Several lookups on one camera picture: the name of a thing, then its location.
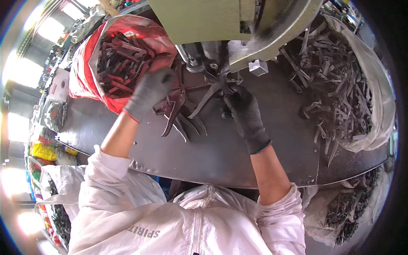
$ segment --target worker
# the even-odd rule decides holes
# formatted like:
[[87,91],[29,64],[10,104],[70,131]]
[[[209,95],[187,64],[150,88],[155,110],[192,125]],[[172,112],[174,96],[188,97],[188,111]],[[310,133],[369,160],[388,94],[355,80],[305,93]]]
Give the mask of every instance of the worker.
[[132,200],[144,202],[134,206],[126,177],[129,151],[143,116],[166,97],[173,79],[171,69],[143,76],[100,148],[95,146],[69,254],[305,254],[300,193],[275,154],[255,96],[243,86],[232,86],[235,93],[224,101],[248,149],[258,201],[211,185],[185,191],[173,202],[154,201],[148,196],[152,184],[143,185],[154,180],[139,173]]

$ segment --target red sack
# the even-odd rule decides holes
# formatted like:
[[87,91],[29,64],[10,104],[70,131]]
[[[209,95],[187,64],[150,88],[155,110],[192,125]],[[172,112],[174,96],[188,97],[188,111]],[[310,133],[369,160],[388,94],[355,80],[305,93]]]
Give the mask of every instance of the red sack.
[[72,59],[69,74],[69,96],[71,98],[92,98],[106,104],[109,110],[119,114],[129,98],[113,99],[105,95],[97,79],[97,65],[100,41],[106,35],[122,32],[126,36],[135,35],[156,54],[169,53],[166,58],[152,59],[150,72],[164,67],[171,67],[177,49],[162,27],[148,18],[135,15],[116,16],[103,23],[86,39]]

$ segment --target window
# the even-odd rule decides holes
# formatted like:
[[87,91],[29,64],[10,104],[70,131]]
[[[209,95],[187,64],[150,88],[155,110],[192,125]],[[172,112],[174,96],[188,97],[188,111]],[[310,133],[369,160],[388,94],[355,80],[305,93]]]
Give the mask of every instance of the window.
[[25,170],[3,168],[1,171],[1,185],[7,197],[21,193],[31,193]]
[[28,17],[27,21],[24,23],[24,30],[29,30],[36,24],[36,22],[41,18],[42,11],[42,6],[37,6],[34,9],[34,11]]
[[9,140],[27,142],[29,136],[29,119],[15,113],[9,113]]
[[54,18],[47,18],[38,28],[37,33],[40,36],[57,43],[58,39],[64,33],[64,29],[64,25],[56,21]]
[[34,212],[19,214],[18,224],[27,235],[35,234],[44,228],[41,216]]
[[74,20],[78,20],[84,16],[84,14],[71,3],[65,5],[62,11],[65,12],[68,16],[70,16]]
[[22,58],[10,63],[7,61],[7,77],[21,85],[37,88],[44,68],[33,61]]
[[94,7],[95,5],[99,4],[98,0],[78,0],[78,2],[87,8]]

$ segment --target hand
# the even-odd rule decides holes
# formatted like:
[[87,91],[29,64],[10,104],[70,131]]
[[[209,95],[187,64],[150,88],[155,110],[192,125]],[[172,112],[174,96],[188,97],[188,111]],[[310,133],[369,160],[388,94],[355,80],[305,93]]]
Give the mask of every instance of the hand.
[[224,102],[231,111],[231,116],[238,133],[245,141],[250,154],[257,154],[271,144],[262,124],[259,105],[256,97],[242,86],[231,86],[235,91],[225,95]]
[[140,123],[144,115],[169,93],[174,77],[175,73],[170,68],[144,75],[123,111]]

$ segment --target dark metal table surface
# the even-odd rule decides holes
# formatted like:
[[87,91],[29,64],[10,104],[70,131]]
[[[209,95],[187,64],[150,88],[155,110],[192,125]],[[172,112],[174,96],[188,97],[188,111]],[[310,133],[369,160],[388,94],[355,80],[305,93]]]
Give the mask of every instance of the dark metal table surface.
[[[263,123],[283,168],[290,181],[298,186],[347,179],[376,167],[388,157],[386,146],[380,150],[351,154],[340,149],[330,169],[327,169],[324,167],[327,159],[320,152],[320,144],[313,143],[315,127],[298,117],[303,97],[294,92],[281,69],[269,63],[269,74],[256,77],[245,70],[241,71],[241,76],[244,79],[242,85],[259,101]],[[203,76],[185,71],[184,83],[187,86],[203,84]],[[188,97],[198,103],[205,92],[206,89],[188,92]],[[148,113],[134,139],[137,145],[130,152],[130,157],[137,162],[137,169],[188,182],[257,188],[245,144],[233,121],[221,118],[220,107],[221,99],[213,98],[201,113],[208,136],[199,136],[186,128],[191,140],[189,143],[185,143],[174,128],[167,137],[160,137],[167,119]],[[58,134],[59,140],[92,154],[93,145],[102,143],[116,117],[99,101],[71,99],[64,127]],[[355,159],[345,162],[344,157]]]

